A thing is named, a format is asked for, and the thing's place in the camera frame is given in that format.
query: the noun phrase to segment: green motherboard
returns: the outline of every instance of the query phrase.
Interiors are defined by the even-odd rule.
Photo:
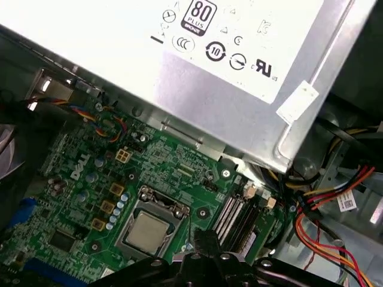
[[[3,264],[22,269],[36,258],[89,283],[145,257],[171,262],[174,254],[193,251],[196,228],[217,230],[223,248],[249,263],[279,233],[278,197],[260,193],[234,164],[102,109],[95,98],[84,109],[111,137],[99,136],[86,120],[63,127],[39,171],[46,184],[33,191],[32,216],[4,243]]]

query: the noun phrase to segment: blue slot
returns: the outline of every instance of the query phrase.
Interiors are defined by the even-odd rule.
[[[29,260],[24,270],[34,271],[42,277],[51,279],[52,281],[67,287],[86,287],[87,283],[70,276],[63,271],[58,270],[36,258]]]

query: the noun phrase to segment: white sticker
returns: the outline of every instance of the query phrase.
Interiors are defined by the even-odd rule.
[[[152,39],[163,42],[167,50],[184,60],[272,103],[323,0],[164,3]]]
[[[114,271],[107,267],[107,268],[105,268],[104,272],[102,273],[101,278],[107,277],[108,275],[113,274],[113,273],[114,273]]]
[[[307,110],[318,95],[319,93],[309,83],[303,81],[276,113],[286,123],[292,124]]]
[[[266,199],[266,200],[269,200],[270,197],[271,197],[271,192],[268,191],[268,190],[264,190],[263,193],[262,193],[262,198]]]
[[[343,193],[341,196],[338,196],[337,200],[341,212],[357,208],[357,204],[355,202],[354,195],[352,194],[352,190]]]

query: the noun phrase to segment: cpu socket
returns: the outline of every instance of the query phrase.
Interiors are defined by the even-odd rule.
[[[127,258],[162,257],[190,209],[143,185],[115,246]]]

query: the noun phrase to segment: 80 plus bronze logo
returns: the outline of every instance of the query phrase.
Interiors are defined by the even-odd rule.
[[[210,1],[192,0],[181,26],[197,36],[204,36],[216,11],[217,6]]]

